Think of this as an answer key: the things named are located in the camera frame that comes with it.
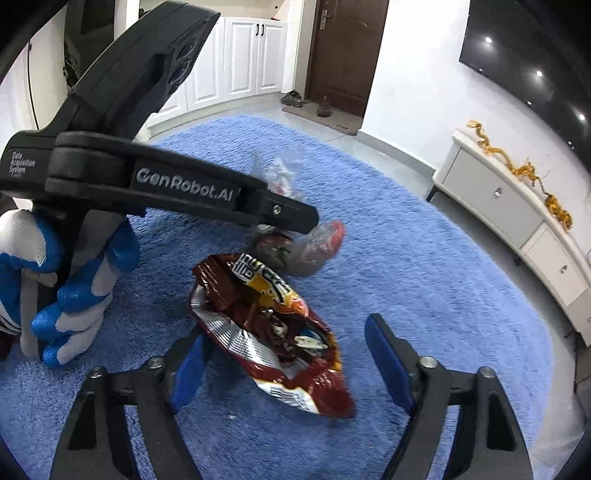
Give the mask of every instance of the carpet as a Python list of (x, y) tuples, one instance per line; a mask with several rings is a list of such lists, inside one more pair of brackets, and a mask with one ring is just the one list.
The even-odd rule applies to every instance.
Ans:
[[(532, 445), (553, 369), (549, 335), (505, 274), (436, 208), (364, 163), (253, 116), (220, 119), (158, 145), (244, 172), (254, 152), (270, 162), (298, 146), (304, 165), (296, 186), (322, 219), (342, 219), (348, 229), (334, 260), (314, 277), (291, 283), (336, 334), (356, 417), (334, 420), (289, 407), (215, 352), (196, 399), (177, 415), (204, 479), (379, 478), (408, 417), (390, 400), (366, 347), (363, 327), (372, 312), (448, 368), (495, 368)], [(235, 225), (159, 210), (131, 221), (141, 264), (117, 285), (87, 354), (62, 371), (27, 361), (18, 348), (0, 363), (0, 434), (32, 480), (48, 478), (88, 370), (136, 368), (186, 335), (194, 325), (187, 307), (192, 266), (209, 254), (236, 251), (247, 234)], [(128, 418), (142, 478), (151, 480), (133, 408)], [(443, 473), (453, 421), (449, 415), (433, 478)]]
[(288, 106), (286, 105), (281, 110), (286, 113), (312, 120), (317, 124), (326, 125), (335, 129), (345, 135), (357, 135), (357, 132), (361, 128), (363, 119), (360, 116), (352, 115), (351, 113), (342, 112), (336, 108), (332, 109), (332, 115), (328, 117), (318, 116), (316, 112), (318, 110), (318, 104), (316, 103), (305, 103), (301, 107)]

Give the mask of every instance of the tv stand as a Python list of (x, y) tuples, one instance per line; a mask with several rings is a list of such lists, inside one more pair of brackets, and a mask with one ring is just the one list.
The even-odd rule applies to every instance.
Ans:
[(443, 166), (433, 174), (427, 196), (442, 192), (495, 232), (548, 288), (591, 345), (591, 268), (542, 199), (495, 156), (456, 131)]

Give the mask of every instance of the plastic bag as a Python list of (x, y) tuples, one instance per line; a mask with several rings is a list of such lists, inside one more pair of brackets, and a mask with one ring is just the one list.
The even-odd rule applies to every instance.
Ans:
[(276, 272), (310, 277), (339, 252), (344, 236), (341, 221), (320, 222), (296, 241), (279, 232), (260, 235), (249, 252)]
[[(304, 201), (304, 195), (293, 185), (303, 163), (301, 149), (282, 152), (268, 167), (263, 167), (258, 154), (255, 153), (254, 157), (251, 175), (267, 182), (273, 193)], [(320, 222), (310, 233), (296, 241), (273, 226), (258, 225), (249, 252), (276, 272), (309, 277), (338, 253), (344, 235), (345, 226), (339, 220)]]
[(254, 157), (251, 176), (267, 182), (267, 188), (277, 195), (299, 202), (304, 201), (302, 192), (298, 192), (293, 185), (294, 178), (303, 164), (304, 153), (300, 148), (281, 152), (268, 167), (263, 167), (258, 153), (255, 153)]

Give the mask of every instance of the shoe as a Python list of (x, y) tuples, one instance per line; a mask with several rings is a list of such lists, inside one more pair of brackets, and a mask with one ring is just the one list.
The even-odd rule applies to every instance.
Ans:
[(304, 102), (301, 98), (301, 95), (296, 90), (292, 90), (289, 93), (286, 93), (281, 98), (281, 103), (283, 105), (287, 105), (287, 106), (298, 106), (298, 107), (301, 107), (304, 104)]
[(328, 101), (328, 98), (326, 98), (326, 95), (318, 104), (318, 111), (316, 112), (316, 115), (324, 118), (332, 115), (332, 108), (330, 107), (330, 102)]

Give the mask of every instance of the gloved hand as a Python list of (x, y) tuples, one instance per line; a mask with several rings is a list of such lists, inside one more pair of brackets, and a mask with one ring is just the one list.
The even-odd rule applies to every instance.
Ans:
[(91, 210), (57, 302), (37, 312), (39, 284), (53, 286), (63, 247), (53, 228), (28, 210), (0, 216), (0, 330), (21, 336), (21, 349), (58, 368), (88, 350), (110, 305), (118, 278), (139, 263), (139, 244), (127, 218)]

